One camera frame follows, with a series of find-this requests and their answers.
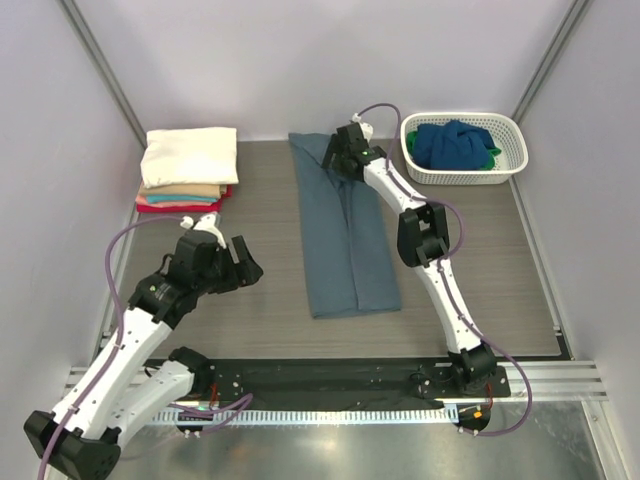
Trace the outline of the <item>grey-blue t-shirt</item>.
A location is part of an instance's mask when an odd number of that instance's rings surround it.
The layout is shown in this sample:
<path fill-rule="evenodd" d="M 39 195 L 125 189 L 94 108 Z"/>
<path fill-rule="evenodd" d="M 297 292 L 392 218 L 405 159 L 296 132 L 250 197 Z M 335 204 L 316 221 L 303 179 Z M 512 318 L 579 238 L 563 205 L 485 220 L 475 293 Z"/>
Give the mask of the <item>grey-blue t-shirt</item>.
<path fill-rule="evenodd" d="M 401 294 L 378 195 L 321 167 L 328 135 L 291 133 L 288 140 L 312 317 L 399 311 Z"/>

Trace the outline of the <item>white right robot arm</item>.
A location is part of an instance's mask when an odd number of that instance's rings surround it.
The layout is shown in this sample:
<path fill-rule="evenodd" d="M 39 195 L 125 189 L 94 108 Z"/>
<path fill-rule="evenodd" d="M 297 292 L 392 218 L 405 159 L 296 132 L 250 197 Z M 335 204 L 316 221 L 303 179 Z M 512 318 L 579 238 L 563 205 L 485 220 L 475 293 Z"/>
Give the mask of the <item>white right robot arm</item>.
<path fill-rule="evenodd" d="M 355 122 L 339 127 L 330 136 L 322 167 L 368 185 L 398 215 L 397 251 L 404 265 L 421 280 L 435 307 L 451 361 L 451 384 L 465 396 L 487 393 L 497 373 L 497 360 L 455 280 L 445 206 L 419 194 L 385 151 L 369 143 Z"/>

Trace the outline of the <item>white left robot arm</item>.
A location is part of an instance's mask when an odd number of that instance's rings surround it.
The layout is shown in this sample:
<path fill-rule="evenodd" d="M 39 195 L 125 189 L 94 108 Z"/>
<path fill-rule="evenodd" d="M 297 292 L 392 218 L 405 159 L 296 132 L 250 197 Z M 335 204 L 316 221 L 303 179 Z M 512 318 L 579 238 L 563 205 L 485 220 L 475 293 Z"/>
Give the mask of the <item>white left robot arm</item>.
<path fill-rule="evenodd" d="M 262 275 L 243 237 L 226 242 L 216 228 L 186 231 L 160 268 L 138 282 L 115 334 L 81 380 L 51 411 L 35 410 L 25 421 L 38 476 L 53 468 L 70 479 L 105 479 L 154 415 L 185 396 L 204 398 L 213 363 L 187 347 L 135 389 L 129 385 L 202 296 L 253 285 Z"/>

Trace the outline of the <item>teal folded t-shirt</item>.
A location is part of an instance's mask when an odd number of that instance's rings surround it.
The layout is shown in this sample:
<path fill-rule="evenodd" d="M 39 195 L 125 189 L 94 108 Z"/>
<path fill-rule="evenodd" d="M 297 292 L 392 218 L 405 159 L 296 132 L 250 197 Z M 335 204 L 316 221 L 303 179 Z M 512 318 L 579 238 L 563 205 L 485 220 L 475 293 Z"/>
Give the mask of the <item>teal folded t-shirt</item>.
<path fill-rule="evenodd" d="M 206 196 L 194 196 L 194 195 L 149 195 L 141 196 L 141 199 L 149 204 L 158 203 L 215 203 L 219 200 L 219 197 L 206 197 Z"/>

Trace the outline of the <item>beige folded t-shirt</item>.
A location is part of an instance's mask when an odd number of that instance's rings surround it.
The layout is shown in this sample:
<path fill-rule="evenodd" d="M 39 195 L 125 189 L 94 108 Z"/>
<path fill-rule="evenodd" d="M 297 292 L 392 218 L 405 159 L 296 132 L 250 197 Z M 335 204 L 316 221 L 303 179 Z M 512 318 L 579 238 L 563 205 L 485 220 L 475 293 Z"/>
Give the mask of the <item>beige folded t-shirt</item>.
<path fill-rule="evenodd" d="M 228 185 L 214 184 L 173 184 L 148 188 L 141 185 L 138 194 L 141 196 L 150 195 L 184 195 L 220 198 L 230 191 Z"/>

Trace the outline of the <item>white perforated plastic basket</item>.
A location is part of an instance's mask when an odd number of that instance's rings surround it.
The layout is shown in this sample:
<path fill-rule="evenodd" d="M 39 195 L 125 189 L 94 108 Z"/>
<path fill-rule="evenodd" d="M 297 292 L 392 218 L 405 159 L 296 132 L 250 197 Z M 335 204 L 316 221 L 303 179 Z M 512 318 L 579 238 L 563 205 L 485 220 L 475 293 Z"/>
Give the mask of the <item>white perforated plastic basket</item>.
<path fill-rule="evenodd" d="M 497 113 L 415 113 L 400 140 L 409 176 L 424 185 L 501 184 L 529 161 L 518 125 Z"/>

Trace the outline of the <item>pink folded t-shirt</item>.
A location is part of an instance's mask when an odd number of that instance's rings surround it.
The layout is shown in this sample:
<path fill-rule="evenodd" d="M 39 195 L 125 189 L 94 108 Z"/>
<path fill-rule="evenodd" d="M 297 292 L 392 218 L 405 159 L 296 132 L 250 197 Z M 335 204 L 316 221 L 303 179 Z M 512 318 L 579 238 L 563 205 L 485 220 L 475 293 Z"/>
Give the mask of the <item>pink folded t-shirt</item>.
<path fill-rule="evenodd" d="M 138 196 L 136 197 L 136 203 L 137 203 L 138 205 L 146 205 L 146 206 L 149 206 L 149 205 L 150 205 L 150 203 L 149 203 L 149 201 L 147 200 L 147 198 L 146 198 L 145 196 L 141 196 L 141 195 L 138 195 Z"/>

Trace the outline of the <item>white folded t-shirt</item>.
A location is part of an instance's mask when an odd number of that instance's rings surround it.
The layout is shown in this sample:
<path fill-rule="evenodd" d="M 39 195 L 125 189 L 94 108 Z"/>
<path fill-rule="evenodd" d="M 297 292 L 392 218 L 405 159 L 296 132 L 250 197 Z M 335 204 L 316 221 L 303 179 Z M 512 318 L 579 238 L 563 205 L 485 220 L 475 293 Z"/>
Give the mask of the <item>white folded t-shirt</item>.
<path fill-rule="evenodd" d="M 146 188 L 239 183 L 236 128 L 150 130 L 146 142 L 140 162 Z"/>

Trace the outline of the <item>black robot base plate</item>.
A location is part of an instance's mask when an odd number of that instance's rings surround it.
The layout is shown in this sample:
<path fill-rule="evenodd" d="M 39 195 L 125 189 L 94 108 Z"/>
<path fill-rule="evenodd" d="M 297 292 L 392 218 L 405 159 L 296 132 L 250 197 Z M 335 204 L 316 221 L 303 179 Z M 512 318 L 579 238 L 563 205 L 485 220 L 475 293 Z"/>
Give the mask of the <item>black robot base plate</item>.
<path fill-rule="evenodd" d="M 402 411 L 444 401 L 508 398 L 506 371 L 464 387 L 443 358 L 211 359 L 187 400 L 226 406 L 250 393 L 253 410 Z"/>

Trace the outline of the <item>right aluminium corner post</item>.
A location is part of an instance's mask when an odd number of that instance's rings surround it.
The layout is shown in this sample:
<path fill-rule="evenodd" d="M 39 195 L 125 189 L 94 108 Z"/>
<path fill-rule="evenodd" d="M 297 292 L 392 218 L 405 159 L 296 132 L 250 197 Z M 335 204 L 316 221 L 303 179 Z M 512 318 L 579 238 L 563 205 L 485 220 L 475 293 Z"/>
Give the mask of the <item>right aluminium corner post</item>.
<path fill-rule="evenodd" d="M 592 4 L 592 0 L 573 0 L 570 3 L 514 109 L 511 118 L 516 123 L 525 118 Z"/>

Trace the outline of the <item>aluminium corner post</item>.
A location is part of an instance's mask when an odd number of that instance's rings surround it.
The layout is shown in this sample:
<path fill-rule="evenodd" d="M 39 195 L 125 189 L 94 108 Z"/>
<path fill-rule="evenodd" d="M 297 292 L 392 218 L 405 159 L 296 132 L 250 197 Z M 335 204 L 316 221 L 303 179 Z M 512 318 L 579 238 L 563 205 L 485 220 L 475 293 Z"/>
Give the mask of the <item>aluminium corner post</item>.
<path fill-rule="evenodd" d="M 511 118 L 516 123 L 525 118 L 592 4 L 592 0 L 573 0 L 570 3 L 514 109 Z"/>
<path fill-rule="evenodd" d="M 74 0 L 57 0 L 56 4 L 64 14 L 69 26 L 78 38 L 80 45 L 85 50 L 96 73 L 104 83 L 107 92 L 112 97 L 134 137 L 142 147 L 145 147 L 146 133 L 77 2 Z"/>

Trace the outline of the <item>left aluminium corner post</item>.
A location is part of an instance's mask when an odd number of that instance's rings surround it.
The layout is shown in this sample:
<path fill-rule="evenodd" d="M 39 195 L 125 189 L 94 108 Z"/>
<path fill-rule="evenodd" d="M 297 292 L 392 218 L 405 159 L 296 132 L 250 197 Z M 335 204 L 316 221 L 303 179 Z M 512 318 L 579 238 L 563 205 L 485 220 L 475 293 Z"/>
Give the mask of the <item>left aluminium corner post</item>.
<path fill-rule="evenodd" d="M 134 137 L 142 147 L 145 147 L 146 133 L 77 2 L 74 0 L 57 0 L 56 4 L 64 14 L 69 26 L 78 38 L 80 45 L 85 50 L 96 73 L 104 83 L 107 92 L 112 97 Z"/>

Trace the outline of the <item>aluminium frame rail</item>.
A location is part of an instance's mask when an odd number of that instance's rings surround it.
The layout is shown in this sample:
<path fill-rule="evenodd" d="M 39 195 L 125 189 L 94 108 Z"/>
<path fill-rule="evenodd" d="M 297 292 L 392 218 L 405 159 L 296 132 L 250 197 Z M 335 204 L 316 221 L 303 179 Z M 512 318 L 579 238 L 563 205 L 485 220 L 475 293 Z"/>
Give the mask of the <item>aluminium frame rail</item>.
<path fill-rule="evenodd" d="M 500 362 L 506 371 L 506 379 L 511 389 L 511 397 L 499 402 L 524 402 L 526 386 L 522 374 L 509 362 Z M 608 394 L 592 361 L 525 361 L 520 363 L 533 394 L 534 401 L 607 401 Z M 64 384 L 63 394 L 71 392 L 86 373 L 84 367 L 72 367 Z M 147 375 L 139 369 L 130 387 L 142 384 Z"/>

